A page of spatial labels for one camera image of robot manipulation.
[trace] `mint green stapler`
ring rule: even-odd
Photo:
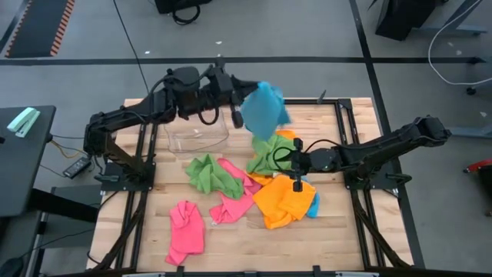
[[[10,132],[15,132],[19,138],[24,138],[38,119],[39,114],[40,111],[35,108],[26,108],[10,122],[7,129]]]

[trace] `green cloth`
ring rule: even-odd
[[[258,173],[261,175],[272,175],[278,171],[278,167],[274,163],[273,154],[276,149],[286,147],[294,150],[294,141],[285,138],[281,135],[273,135],[267,142],[260,138],[253,137],[253,149],[256,157],[248,163],[246,170],[248,173]],[[287,149],[278,150],[275,153],[275,158],[279,159],[289,154]],[[277,162],[281,170],[291,169],[291,162]]]
[[[232,199],[239,199],[243,195],[242,180],[232,178],[210,154],[193,159],[186,168],[186,174],[191,177],[190,184],[205,194],[220,191]]]

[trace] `wooden table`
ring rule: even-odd
[[[125,105],[139,101],[127,99]],[[352,103],[361,142],[381,135],[371,99],[353,98]],[[333,105],[289,105],[288,111],[293,123],[286,128],[295,130],[304,140],[304,145],[310,145],[317,139],[340,142]],[[245,169],[253,157],[251,133],[244,128],[234,129],[229,108],[223,108],[222,112],[229,136],[226,146],[213,155],[227,158],[237,167]],[[182,122],[177,122],[177,125],[183,126]],[[135,126],[121,130],[116,142],[133,154],[137,138],[138,126]],[[330,147],[323,143],[317,146]],[[264,227],[263,215],[254,205],[238,222],[213,226],[208,210],[221,203],[219,194],[205,195],[188,184],[185,168],[191,161],[190,156],[176,156],[168,151],[163,125],[159,125],[155,152],[155,187],[148,196],[138,272],[176,270],[175,266],[165,262],[165,257],[171,239],[169,210],[181,200],[197,203],[206,228],[204,254],[186,258],[183,265],[187,272],[310,271],[313,265],[320,265],[325,271],[363,269],[350,192],[344,187],[341,173],[307,176],[321,196],[316,219],[304,218],[284,228],[269,230]],[[101,260],[119,236],[126,198],[127,192],[119,192],[101,210],[91,247],[94,259]],[[397,199],[382,191],[373,191],[372,199],[381,234],[405,262],[412,264]],[[374,246],[369,232],[366,236],[371,261],[375,265]],[[131,237],[124,266],[129,265],[132,242]],[[88,261],[88,267],[94,265]]]

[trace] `blue towel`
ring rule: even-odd
[[[306,215],[312,219],[315,219],[317,217],[317,211],[319,208],[320,208],[320,194],[316,192],[316,194],[314,195],[313,202],[311,203],[311,206],[306,212]]]
[[[246,129],[264,141],[274,134],[279,125],[291,123],[282,91],[267,82],[259,82],[258,89],[244,100],[241,115]]]

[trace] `pink cloth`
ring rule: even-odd
[[[204,250],[205,224],[196,204],[180,201],[169,211],[171,217],[171,244],[166,262],[180,265],[188,255]]]
[[[236,222],[253,205],[253,194],[261,189],[261,185],[250,179],[245,172],[232,165],[227,159],[220,158],[217,162],[232,177],[242,179],[244,194],[239,200],[235,200],[221,193],[222,204],[210,209],[210,216],[215,224]]]

